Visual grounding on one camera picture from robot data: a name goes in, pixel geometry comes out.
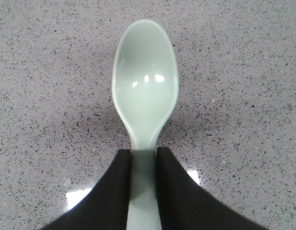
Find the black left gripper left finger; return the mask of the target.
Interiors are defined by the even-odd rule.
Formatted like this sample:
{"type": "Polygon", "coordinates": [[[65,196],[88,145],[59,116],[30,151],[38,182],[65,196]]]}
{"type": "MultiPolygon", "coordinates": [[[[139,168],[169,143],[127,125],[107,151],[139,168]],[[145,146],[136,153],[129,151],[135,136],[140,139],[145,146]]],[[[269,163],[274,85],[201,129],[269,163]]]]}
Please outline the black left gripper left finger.
{"type": "Polygon", "coordinates": [[[130,200],[131,152],[117,151],[89,194],[45,230],[125,230],[130,200]]]}

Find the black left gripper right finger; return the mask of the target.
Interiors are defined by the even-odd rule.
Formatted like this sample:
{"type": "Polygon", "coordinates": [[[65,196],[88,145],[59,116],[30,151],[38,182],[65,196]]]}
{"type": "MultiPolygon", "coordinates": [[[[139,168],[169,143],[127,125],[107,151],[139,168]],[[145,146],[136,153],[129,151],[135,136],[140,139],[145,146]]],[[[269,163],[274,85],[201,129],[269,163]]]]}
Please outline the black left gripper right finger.
{"type": "Polygon", "coordinates": [[[263,230],[230,209],[187,174],[168,147],[156,153],[156,193],[164,230],[263,230]]]}

